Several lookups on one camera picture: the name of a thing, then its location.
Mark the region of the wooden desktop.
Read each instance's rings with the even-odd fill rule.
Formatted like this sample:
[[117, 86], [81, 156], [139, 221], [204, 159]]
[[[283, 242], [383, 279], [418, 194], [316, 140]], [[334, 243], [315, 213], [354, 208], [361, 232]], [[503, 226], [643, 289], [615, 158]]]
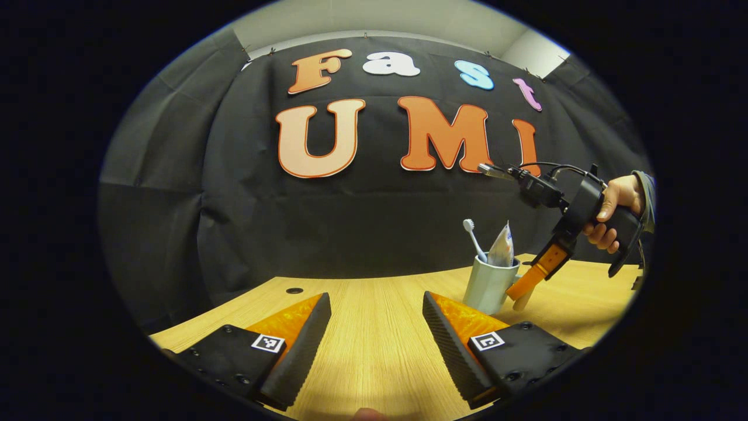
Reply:
[[[541, 282], [520, 312], [505, 302], [497, 318], [532, 322], [574, 347], [593, 346], [621, 317], [642, 270], [569, 261]], [[471, 414], [423, 319], [425, 291], [462, 299], [470, 268], [376, 279], [276, 277], [219, 307], [151, 336], [179, 352], [218, 327], [249, 327], [303, 299], [326, 292], [332, 315], [296, 403], [299, 421], [347, 421], [358, 408], [390, 421], [453, 421]]]

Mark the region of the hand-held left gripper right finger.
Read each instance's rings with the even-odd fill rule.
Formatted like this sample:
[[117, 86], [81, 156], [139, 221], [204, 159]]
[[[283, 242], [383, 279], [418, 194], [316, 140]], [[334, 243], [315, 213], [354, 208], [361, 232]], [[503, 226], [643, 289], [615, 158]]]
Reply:
[[534, 391], [588, 352], [532, 322], [497, 318], [425, 291], [423, 317], [452, 382], [471, 409]]

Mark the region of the white toothbrush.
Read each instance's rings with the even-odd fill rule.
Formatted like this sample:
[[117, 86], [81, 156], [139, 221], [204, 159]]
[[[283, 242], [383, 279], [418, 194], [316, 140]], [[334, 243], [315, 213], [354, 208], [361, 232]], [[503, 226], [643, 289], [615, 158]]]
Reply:
[[478, 257], [479, 261], [483, 263], [488, 263], [488, 258], [486, 256], [486, 253], [484, 253], [483, 248], [479, 245], [479, 242], [475, 235], [475, 222], [472, 219], [465, 219], [463, 221], [463, 227], [465, 231], [469, 234], [469, 237], [475, 246], [476, 250], [476, 256]]

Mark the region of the black backdrop cloth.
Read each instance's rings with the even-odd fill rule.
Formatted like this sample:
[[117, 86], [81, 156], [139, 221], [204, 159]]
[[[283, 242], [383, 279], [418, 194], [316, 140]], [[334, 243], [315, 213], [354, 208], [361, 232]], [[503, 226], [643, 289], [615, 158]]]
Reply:
[[147, 334], [273, 277], [356, 279], [471, 264], [508, 223], [537, 253], [559, 219], [494, 164], [652, 173], [627, 112], [583, 63], [545, 79], [476, 51], [345, 37], [248, 58], [221, 31], [139, 93], [99, 176], [102, 247]]

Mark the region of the white toothpaste tube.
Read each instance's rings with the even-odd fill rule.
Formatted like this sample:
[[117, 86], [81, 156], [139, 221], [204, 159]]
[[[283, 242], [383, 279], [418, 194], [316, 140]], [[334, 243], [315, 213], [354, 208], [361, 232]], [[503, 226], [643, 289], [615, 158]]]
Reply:
[[505, 224], [497, 235], [490, 250], [486, 253], [486, 263], [495, 267], [512, 267], [515, 258], [515, 247], [510, 224]]

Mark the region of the grey-blue cup with wooden handle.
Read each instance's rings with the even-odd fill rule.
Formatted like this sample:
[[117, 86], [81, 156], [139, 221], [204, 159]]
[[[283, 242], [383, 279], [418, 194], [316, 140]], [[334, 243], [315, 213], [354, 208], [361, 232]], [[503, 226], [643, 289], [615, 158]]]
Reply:
[[508, 267], [481, 261], [475, 256], [462, 303], [487, 315], [496, 315], [507, 301], [507, 289], [521, 278], [521, 261], [514, 258]]

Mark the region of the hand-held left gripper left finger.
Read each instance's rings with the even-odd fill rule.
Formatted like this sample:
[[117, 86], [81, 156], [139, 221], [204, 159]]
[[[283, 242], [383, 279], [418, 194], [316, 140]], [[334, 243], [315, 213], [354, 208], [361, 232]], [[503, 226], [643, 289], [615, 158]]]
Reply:
[[248, 327], [222, 325], [180, 352], [163, 352], [230, 394], [286, 411], [309, 375], [330, 317], [330, 296], [323, 292]]

